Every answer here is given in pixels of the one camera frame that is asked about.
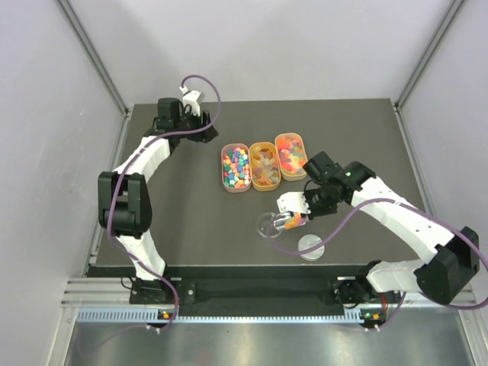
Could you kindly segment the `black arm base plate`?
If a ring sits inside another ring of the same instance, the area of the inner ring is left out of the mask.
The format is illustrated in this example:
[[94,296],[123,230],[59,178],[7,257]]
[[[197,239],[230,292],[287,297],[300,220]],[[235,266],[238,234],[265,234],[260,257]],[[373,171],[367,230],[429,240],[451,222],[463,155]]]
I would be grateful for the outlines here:
[[329,304],[361,304],[384,301],[389,294],[376,293],[364,283],[328,278],[173,278],[132,281],[132,304],[171,303],[178,296],[181,306],[208,303],[211,300],[235,301],[250,305],[257,300],[314,300]]

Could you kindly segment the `orange tray of star candies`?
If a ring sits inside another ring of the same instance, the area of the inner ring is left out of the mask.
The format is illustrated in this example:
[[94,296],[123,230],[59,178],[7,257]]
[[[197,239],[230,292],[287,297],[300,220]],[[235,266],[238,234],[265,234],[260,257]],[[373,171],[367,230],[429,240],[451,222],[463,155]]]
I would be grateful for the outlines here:
[[275,137],[281,175],[287,181],[299,181],[307,174],[303,168],[308,161],[302,137],[297,133],[282,133]]

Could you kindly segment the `silver metal scoop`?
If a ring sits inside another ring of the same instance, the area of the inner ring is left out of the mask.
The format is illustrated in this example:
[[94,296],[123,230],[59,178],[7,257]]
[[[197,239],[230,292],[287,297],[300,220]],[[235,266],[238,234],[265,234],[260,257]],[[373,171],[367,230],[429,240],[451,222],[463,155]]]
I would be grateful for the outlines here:
[[301,213],[280,213],[273,221],[273,226],[276,230],[290,230],[308,223],[307,215]]

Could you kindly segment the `clear round plastic jar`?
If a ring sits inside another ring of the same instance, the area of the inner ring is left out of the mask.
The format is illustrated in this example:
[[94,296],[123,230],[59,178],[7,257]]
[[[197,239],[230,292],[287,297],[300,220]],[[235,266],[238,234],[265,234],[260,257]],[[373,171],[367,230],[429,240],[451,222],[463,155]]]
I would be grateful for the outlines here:
[[285,216],[280,213],[264,213],[257,222],[257,232],[266,242],[277,238],[284,231]]

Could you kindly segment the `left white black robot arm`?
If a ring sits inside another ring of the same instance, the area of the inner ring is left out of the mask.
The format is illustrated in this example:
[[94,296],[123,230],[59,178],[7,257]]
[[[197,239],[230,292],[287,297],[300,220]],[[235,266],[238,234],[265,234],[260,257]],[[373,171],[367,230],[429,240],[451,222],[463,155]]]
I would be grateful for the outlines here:
[[181,140],[208,143],[217,137],[201,98],[200,92],[190,91],[180,99],[159,99],[157,115],[137,148],[115,170],[98,176],[98,222],[136,270],[131,290],[160,303],[178,302],[178,294],[165,277],[166,263],[150,232],[153,209],[148,182]]

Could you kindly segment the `clear round jar lid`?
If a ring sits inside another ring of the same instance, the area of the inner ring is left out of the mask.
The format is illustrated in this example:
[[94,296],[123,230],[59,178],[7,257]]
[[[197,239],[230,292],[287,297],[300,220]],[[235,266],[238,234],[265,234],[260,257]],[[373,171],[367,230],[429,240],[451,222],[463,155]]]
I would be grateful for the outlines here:
[[[299,251],[308,250],[320,244],[322,241],[323,240],[317,235],[306,234],[305,236],[302,236],[298,241],[298,250]],[[318,249],[312,252],[301,254],[300,256],[309,262],[314,262],[320,259],[323,256],[324,252],[325,252],[325,248],[323,246],[320,246]]]

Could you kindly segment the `yellow tray of popsicle candies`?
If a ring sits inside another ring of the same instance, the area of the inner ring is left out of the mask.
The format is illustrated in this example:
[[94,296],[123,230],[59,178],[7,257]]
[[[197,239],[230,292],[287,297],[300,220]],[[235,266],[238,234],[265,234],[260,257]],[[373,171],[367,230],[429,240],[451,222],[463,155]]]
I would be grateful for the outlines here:
[[252,186],[257,191],[273,191],[281,183],[278,151],[270,142],[254,143],[249,147]]

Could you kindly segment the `pink tray of block candies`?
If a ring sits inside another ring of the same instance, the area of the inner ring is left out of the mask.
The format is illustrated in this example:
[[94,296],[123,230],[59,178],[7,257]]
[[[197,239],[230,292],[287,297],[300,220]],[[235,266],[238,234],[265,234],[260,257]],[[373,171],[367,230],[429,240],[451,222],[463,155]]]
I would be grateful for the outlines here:
[[229,193],[243,193],[252,186],[248,146],[242,143],[225,145],[220,153],[222,184]]

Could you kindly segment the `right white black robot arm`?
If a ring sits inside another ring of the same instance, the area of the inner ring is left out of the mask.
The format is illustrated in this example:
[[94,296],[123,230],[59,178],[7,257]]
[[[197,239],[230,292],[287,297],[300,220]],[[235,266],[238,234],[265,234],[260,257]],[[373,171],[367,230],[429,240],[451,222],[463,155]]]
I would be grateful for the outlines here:
[[480,269],[479,236],[470,227],[449,229],[390,189],[360,162],[346,167],[319,152],[303,166],[316,188],[304,192],[314,219],[334,214],[340,203],[361,211],[403,240],[418,256],[403,262],[372,261],[356,282],[364,301],[390,291],[417,292],[449,305]]

